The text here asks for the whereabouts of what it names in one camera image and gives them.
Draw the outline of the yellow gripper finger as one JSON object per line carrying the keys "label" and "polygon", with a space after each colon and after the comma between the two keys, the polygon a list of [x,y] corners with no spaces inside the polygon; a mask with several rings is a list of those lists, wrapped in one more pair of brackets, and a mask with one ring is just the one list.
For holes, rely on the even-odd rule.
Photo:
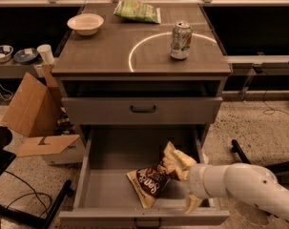
{"label": "yellow gripper finger", "polygon": [[196,161],[179,150],[172,151],[175,160],[175,173],[178,179],[186,179],[189,169],[196,165]]}
{"label": "yellow gripper finger", "polygon": [[200,198],[197,198],[193,194],[188,194],[186,197],[186,214],[190,214],[193,212],[200,204],[202,203],[202,200]]}

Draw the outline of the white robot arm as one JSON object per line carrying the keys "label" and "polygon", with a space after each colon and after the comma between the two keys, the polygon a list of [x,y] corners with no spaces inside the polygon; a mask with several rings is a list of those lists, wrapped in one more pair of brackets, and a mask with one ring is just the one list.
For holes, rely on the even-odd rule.
{"label": "white robot arm", "polygon": [[266,168],[246,163],[197,164],[179,150],[171,155],[178,178],[189,190],[187,213],[206,198],[235,198],[289,222],[289,190]]}

